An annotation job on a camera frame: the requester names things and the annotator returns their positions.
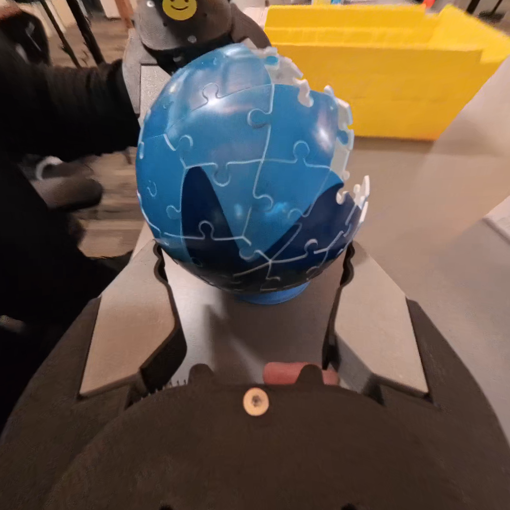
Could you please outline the person's black clothing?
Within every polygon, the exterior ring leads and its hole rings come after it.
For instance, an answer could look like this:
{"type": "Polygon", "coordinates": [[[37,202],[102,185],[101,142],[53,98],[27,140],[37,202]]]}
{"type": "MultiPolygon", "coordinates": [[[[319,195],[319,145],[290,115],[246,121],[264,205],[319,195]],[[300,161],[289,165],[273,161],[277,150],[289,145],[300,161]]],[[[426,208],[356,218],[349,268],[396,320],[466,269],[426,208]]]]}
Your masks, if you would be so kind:
{"type": "Polygon", "coordinates": [[[89,258],[26,177],[1,156],[1,429],[29,380],[88,302],[124,269],[132,252],[89,258]]]}

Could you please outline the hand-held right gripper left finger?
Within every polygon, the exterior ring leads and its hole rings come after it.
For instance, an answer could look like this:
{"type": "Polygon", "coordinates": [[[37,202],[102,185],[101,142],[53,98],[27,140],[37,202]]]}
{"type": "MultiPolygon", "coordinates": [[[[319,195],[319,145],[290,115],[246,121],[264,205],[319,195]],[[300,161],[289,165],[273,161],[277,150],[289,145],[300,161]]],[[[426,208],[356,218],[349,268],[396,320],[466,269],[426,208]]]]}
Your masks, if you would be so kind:
{"type": "Polygon", "coordinates": [[[162,252],[148,241],[103,291],[80,385],[81,397],[122,386],[144,396],[166,386],[187,343],[162,252]]]}

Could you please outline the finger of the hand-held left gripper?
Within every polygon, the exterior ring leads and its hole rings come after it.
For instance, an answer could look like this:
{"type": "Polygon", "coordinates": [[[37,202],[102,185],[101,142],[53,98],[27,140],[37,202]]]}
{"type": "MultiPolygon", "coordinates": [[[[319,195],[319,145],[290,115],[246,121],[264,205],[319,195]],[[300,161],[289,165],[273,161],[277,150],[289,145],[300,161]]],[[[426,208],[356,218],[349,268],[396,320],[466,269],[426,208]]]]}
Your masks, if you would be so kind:
{"type": "Polygon", "coordinates": [[[140,71],[139,120],[144,120],[146,113],[170,80],[171,75],[158,65],[142,65],[140,71]]]}

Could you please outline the wooden furniture leg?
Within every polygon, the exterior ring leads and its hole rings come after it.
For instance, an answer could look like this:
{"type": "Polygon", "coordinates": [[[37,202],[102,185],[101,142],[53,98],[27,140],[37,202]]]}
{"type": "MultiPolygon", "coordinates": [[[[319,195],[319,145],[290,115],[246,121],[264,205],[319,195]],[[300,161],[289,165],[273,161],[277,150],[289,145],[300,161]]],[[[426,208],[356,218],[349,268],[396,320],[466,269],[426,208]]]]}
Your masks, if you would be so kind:
{"type": "Polygon", "coordinates": [[[119,17],[123,21],[125,28],[127,30],[134,28],[133,24],[134,13],[131,1],[115,0],[114,2],[116,4],[119,17]]]}

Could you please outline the person's left forearm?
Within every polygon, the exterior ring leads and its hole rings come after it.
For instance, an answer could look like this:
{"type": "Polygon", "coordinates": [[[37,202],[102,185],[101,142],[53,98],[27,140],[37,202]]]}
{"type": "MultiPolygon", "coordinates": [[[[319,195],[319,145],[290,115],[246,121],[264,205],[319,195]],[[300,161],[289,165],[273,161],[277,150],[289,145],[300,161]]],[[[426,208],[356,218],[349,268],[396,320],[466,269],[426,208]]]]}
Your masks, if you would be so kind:
{"type": "Polygon", "coordinates": [[[73,161],[135,147],[140,125],[122,64],[36,65],[1,34],[1,157],[73,161]]]}

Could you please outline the black tripod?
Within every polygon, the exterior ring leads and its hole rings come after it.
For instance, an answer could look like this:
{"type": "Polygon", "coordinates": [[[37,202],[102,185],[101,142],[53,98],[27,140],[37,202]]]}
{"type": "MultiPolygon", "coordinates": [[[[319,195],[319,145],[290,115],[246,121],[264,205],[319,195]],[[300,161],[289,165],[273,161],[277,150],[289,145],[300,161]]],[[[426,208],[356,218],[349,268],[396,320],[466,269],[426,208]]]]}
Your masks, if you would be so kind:
{"type": "Polygon", "coordinates": [[[37,1],[36,5],[48,24],[55,64],[77,68],[95,66],[105,61],[92,31],[87,7],[94,1],[37,1]]]}

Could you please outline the dark shoe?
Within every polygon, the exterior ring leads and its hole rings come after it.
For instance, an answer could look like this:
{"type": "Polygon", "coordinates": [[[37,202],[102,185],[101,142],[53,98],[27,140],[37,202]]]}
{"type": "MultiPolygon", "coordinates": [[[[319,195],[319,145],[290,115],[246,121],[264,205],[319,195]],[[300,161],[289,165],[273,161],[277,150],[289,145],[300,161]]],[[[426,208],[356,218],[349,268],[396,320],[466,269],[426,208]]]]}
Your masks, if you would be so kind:
{"type": "Polygon", "coordinates": [[[66,212],[97,206],[104,192],[86,161],[62,162],[54,156],[36,164],[31,184],[48,207],[66,212]]]}

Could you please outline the blue puzzle ball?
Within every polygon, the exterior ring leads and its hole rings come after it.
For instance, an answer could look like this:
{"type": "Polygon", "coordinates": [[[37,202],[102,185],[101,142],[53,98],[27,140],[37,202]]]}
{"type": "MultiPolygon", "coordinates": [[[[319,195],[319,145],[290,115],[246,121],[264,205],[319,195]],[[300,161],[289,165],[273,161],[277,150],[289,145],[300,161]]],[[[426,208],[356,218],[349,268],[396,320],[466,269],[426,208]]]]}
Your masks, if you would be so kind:
{"type": "Polygon", "coordinates": [[[311,90],[276,48],[217,48],[178,70],[148,110],[137,195],[162,250],[232,294],[293,288],[352,243],[368,176],[349,192],[348,103],[311,90]]]}

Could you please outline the blue ball stand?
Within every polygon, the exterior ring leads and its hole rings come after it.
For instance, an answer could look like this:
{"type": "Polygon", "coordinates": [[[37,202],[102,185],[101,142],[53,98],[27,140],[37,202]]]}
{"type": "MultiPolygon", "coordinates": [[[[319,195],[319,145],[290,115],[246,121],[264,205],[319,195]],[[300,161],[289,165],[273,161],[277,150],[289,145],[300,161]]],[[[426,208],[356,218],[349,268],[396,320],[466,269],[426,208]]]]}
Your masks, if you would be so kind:
{"type": "Polygon", "coordinates": [[[244,303],[256,305],[276,305],[286,303],[301,295],[309,284],[310,282],[306,282],[293,288],[285,288],[283,290],[271,291],[268,293],[239,294],[236,295],[236,299],[244,303]]]}

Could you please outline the yellow plastic bin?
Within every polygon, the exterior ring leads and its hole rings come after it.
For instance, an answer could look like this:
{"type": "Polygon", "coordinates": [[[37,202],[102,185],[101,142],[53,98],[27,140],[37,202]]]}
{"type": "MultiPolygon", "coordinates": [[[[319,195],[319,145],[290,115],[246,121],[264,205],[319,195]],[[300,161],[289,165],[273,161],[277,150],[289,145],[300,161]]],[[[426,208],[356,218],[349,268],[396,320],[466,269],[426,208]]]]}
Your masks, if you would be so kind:
{"type": "Polygon", "coordinates": [[[264,30],[361,137],[437,140],[509,57],[509,35],[452,5],[273,5],[264,30]]]}

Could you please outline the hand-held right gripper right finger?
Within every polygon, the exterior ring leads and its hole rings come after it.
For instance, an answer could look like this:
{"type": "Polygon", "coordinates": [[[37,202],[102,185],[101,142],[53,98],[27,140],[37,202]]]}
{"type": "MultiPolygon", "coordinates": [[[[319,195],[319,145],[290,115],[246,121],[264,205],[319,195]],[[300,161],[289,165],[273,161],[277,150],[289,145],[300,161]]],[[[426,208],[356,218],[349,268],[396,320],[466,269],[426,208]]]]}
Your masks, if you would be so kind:
{"type": "Polygon", "coordinates": [[[342,261],[322,345],[322,368],[341,386],[375,395],[389,386],[408,395],[429,392],[404,292],[354,242],[342,261]]]}

